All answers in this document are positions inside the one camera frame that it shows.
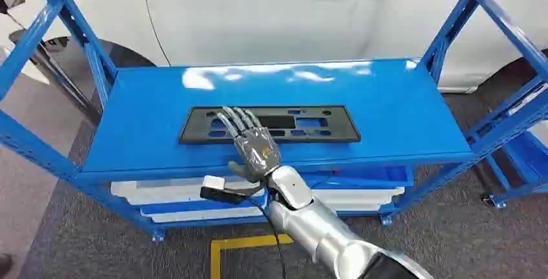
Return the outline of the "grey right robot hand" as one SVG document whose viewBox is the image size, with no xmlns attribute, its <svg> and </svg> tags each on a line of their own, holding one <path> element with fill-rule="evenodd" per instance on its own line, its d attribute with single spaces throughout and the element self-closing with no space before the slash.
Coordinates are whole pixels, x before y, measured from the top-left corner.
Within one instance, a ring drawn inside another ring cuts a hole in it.
<svg viewBox="0 0 548 279">
<path fill-rule="evenodd" d="M 230 161 L 228 167 L 250 183 L 265 181 L 280 166 L 280 152 L 269 130 L 249 109 L 223 106 L 216 115 L 244 162 Z"/>
</svg>

